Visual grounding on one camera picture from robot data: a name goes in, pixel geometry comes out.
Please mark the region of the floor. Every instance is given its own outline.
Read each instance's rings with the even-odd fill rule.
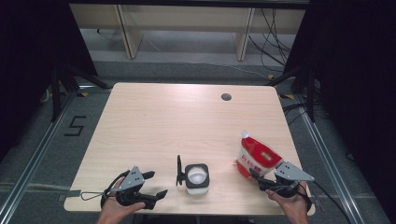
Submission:
[[[122,43],[120,31],[114,30],[100,30],[99,33],[96,30],[81,30],[83,34],[87,47],[90,51],[92,59],[95,62],[124,62],[124,63],[185,63],[185,64],[205,64],[207,66],[216,66],[219,68],[224,67],[227,69],[235,69],[241,70],[241,65],[246,65],[249,67],[250,65],[259,65],[267,67],[268,69],[281,70],[282,66],[280,63],[271,59],[271,57],[262,55],[257,48],[254,46],[252,42],[249,42],[247,45],[247,53],[244,61],[238,62],[236,60],[234,45],[233,45],[233,36],[228,33],[204,33],[204,32],[170,32],[170,31],[150,31],[145,32],[144,39],[141,43],[139,51],[134,59],[130,60],[126,58],[125,48]],[[264,35],[255,34],[251,36],[252,39],[258,46],[262,46],[264,43]],[[294,35],[279,35],[279,40],[286,46],[291,48],[294,40]],[[284,59],[281,56],[281,53],[277,47],[271,47],[268,44],[265,50],[272,56],[274,56],[278,61],[283,62]],[[268,78],[267,75],[260,74],[256,71],[243,70],[241,72],[250,73],[255,76],[260,76],[262,78]],[[83,88],[88,88],[90,83],[86,83],[84,81],[80,82]],[[100,94],[98,97],[105,97],[105,93],[108,95],[108,92],[105,91],[97,91]],[[95,102],[95,98],[92,98],[93,104],[97,104],[98,106],[104,106],[103,100],[98,100]],[[50,109],[48,109],[50,105],[44,105],[37,113],[41,113],[38,118],[45,118],[50,116]],[[323,111],[317,110],[317,115],[325,118],[326,114]],[[100,113],[92,115],[92,117],[99,118]],[[294,122],[295,119],[301,118],[300,124]],[[293,140],[297,147],[305,146],[306,138],[299,137],[298,134],[295,134],[298,130],[304,129],[306,132],[305,136],[310,136],[310,134],[318,131],[319,136],[323,136],[325,139],[325,143],[319,141],[312,141],[312,148],[320,148],[324,149],[324,153],[315,153],[314,155],[308,155],[305,153],[301,155],[302,160],[307,160],[304,166],[309,170],[310,167],[323,166],[323,175],[319,175],[318,179],[322,179],[325,183],[326,187],[331,189],[331,195],[337,200],[342,201],[343,199],[352,199],[352,203],[349,205],[354,206],[358,204],[358,212],[352,211],[349,214],[352,214],[356,219],[352,221],[352,223],[389,223],[380,206],[378,205],[375,196],[371,193],[370,188],[364,182],[364,178],[359,173],[359,169],[353,164],[353,161],[346,159],[345,153],[346,150],[343,148],[342,143],[340,143],[339,136],[336,133],[336,130],[332,126],[331,122],[327,119],[319,119],[316,124],[312,125],[309,122],[309,118],[302,111],[294,111],[290,112],[288,121],[290,122],[290,131],[293,135]],[[291,125],[301,125],[300,127],[291,127]],[[22,141],[21,147],[26,148],[26,150],[14,150],[11,151],[11,156],[14,158],[21,158],[18,164],[15,161],[5,161],[0,165],[0,202],[4,202],[7,198],[8,194],[12,191],[12,187],[17,181],[21,181],[20,176],[24,172],[25,165],[27,164],[32,156],[34,156],[35,146],[40,145],[41,137],[48,131],[49,123],[45,119],[37,119],[33,120],[30,127],[34,127],[33,130],[26,130],[26,134],[31,136],[29,140]],[[94,125],[91,127],[86,127],[86,129],[94,130]],[[81,144],[88,144],[89,137],[87,137],[87,141]],[[332,154],[329,156],[326,154],[326,151],[330,151]],[[83,152],[74,152],[70,151],[70,153],[66,153],[67,157],[70,157],[70,163],[62,164],[62,169],[77,169],[79,161],[73,163],[73,156],[83,156]],[[76,214],[73,217],[69,215],[63,217],[64,211],[60,211],[59,209],[53,206],[55,203],[62,207],[62,201],[64,197],[64,193],[67,191],[68,187],[66,183],[63,183],[63,178],[68,178],[66,176],[60,176],[59,174],[62,171],[50,170],[50,163],[53,161],[39,161],[39,167],[37,169],[37,174],[34,179],[49,179],[53,178],[53,181],[46,181],[46,185],[30,185],[26,189],[26,193],[21,195],[21,201],[31,202],[31,203],[21,203],[15,212],[15,217],[12,217],[9,220],[10,223],[22,223],[26,221],[24,217],[29,218],[34,223],[44,222],[44,223],[84,223],[87,220],[95,220],[97,214]],[[332,165],[327,166],[325,163],[330,162],[334,163],[336,171],[339,171],[342,176],[347,176],[347,178],[337,179],[337,175],[335,177],[332,176],[331,169]],[[343,189],[350,189],[352,195],[343,196],[340,195],[339,192]],[[334,223],[340,222],[344,223],[345,220],[342,218],[339,212],[333,208],[332,203],[327,200],[327,196],[324,194],[318,195],[319,200],[316,200],[318,216],[312,217],[312,223]],[[35,202],[41,202],[41,206],[35,206]],[[24,214],[24,211],[30,211],[36,209],[36,207],[42,207],[37,211],[41,211],[41,213],[35,212],[35,214],[29,213]],[[326,216],[322,216],[321,213],[326,213],[325,210],[328,210]],[[254,217],[250,221],[254,223],[287,223],[285,218],[279,219],[277,218],[269,218],[269,217]]]

